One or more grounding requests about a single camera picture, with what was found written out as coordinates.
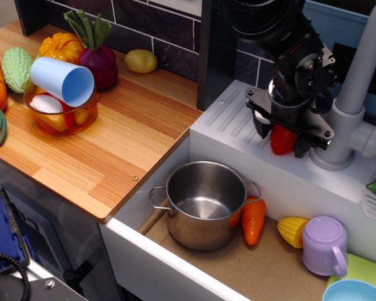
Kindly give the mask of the black metal gripper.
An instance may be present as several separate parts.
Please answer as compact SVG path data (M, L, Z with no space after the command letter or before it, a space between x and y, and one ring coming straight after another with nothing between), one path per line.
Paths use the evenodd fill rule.
M319 95L312 100L298 97L292 103L286 102L272 82L267 89L248 88L245 91L246 106L253 115L257 133L266 138L274 124L279 124L296 133L294 156L303 158L311 148L327 149L335 136L334 130L323 115L332 109L331 95Z

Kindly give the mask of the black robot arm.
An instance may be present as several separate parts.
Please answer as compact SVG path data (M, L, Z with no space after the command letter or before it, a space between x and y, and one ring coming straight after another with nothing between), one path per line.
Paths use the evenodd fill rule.
M333 106L335 59L304 16L304 1L220 1L219 6L234 36L258 43L274 62L268 88L245 92L257 133L266 138L278 124L296 134L297 158L312 148L327 149L335 132L322 116Z

